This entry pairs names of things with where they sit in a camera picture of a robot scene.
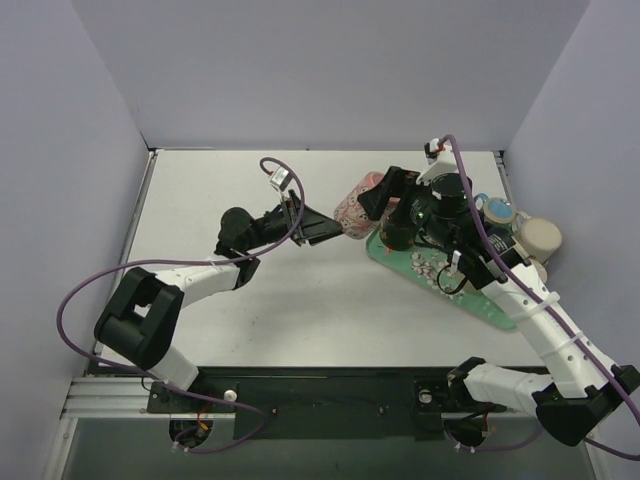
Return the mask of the green floral tray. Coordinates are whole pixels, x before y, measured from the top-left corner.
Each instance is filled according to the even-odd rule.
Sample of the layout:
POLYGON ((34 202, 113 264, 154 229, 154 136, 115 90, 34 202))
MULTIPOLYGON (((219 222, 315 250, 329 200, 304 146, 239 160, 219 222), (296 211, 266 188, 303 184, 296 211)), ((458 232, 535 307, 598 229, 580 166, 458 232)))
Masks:
POLYGON ((467 283, 458 293, 451 292, 462 282, 462 275, 452 273, 446 255, 427 247, 412 247, 407 251, 389 250, 375 230, 366 240, 366 251, 375 262, 392 270, 410 282, 448 299, 467 313, 501 330, 511 331, 515 323, 490 299, 467 283))

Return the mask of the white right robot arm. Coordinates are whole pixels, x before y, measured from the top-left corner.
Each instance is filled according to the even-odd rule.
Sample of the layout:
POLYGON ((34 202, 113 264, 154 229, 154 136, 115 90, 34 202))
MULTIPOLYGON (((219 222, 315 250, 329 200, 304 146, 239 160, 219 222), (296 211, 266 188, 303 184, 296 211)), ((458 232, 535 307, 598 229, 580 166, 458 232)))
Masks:
POLYGON ((577 329, 510 230, 485 220, 469 197, 471 185, 456 173, 421 182, 417 172, 392 167, 359 191, 356 202, 380 222, 381 241, 390 249, 407 250, 420 238, 444 253, 448 267, 515 323, 546 368, 526 373, 471 357, 448 374, 449 402, 527 413, 556 440, 575 446, 629 401, 639 372, 614 362, 577 329))

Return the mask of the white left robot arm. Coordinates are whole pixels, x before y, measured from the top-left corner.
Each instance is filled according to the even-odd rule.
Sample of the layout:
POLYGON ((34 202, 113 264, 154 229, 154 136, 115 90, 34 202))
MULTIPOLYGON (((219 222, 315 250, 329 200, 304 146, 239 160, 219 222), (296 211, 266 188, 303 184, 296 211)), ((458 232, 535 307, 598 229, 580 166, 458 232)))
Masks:
POLYGON ((214 294, 242 288, 260 260, 250 250, 292 240, 313 246, 342 234, 340 222, 305 205, 294 191, 260 218, 233 207, 220 220, 215 257, 203 266, 157 273, 136 267, 121 279, 94 329, 96 339, 135 367, 171 385, 181 410, 200 408, 206 397, 198 367, 172 346, 179 315, 214 294))

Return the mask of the cream cat cartoon mug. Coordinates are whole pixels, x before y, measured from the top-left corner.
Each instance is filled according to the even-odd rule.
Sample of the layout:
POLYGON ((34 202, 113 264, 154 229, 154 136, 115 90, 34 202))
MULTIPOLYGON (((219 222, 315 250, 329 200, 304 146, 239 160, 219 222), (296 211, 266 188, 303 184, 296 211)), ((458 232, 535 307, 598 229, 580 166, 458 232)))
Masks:
POLYGON ((529 256, 545 266, 563 243, 560 229, 550 220, 518 212, 514 234, 529 256))

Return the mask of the black mug with red interior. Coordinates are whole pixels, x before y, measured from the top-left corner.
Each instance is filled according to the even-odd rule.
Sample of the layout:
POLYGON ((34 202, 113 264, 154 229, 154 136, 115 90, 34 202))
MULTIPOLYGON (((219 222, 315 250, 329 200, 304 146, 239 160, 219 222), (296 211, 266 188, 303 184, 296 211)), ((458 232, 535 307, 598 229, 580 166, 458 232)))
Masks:
POLYGON ((393 251, 406 251, 414 246, 415 226, 394 214, 386 215, 380 223, 379 237, 385 247, 393 251))

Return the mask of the blue butterfly mug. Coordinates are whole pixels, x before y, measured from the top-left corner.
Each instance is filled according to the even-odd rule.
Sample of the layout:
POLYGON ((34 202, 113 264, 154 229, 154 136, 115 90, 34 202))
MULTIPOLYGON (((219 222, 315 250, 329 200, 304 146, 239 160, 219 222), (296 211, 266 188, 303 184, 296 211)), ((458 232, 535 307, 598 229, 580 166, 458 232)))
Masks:
POLYGON ((490 197, 486 193, 474 196, 474 204, 482 217, 485 232, 513 233, 513 223, 516 218, 516 210, 509 201, 502 197, 490 197))

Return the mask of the pink patterned mug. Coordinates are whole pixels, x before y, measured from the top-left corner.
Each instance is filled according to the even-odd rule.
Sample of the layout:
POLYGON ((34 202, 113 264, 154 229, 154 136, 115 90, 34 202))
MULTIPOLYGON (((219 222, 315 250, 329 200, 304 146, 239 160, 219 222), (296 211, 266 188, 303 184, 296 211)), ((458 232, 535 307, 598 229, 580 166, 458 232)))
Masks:
POLYGON ((382 172, 367 173, 334 209, 333 218, 341 225, 347 237, 362 240, 377 226, 378 222, 369 219, 358 197, 376 187, 383 177, 382 172))

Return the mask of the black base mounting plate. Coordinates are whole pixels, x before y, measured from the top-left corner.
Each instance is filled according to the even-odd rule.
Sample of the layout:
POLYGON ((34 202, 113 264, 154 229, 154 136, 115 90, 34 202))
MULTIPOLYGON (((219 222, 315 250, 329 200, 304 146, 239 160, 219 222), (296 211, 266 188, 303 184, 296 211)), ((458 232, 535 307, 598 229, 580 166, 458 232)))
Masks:
POLYGON ((446 417, 486 412, 482 403, 457 405, 446 367, 204 367, 193 386, 220 398, 229 390, 248 410, 190 398, 155 382, 152 414, 233 414, 234 437, 267 426, 258 439, 343 440, 413 437, 438 440, 446 417))

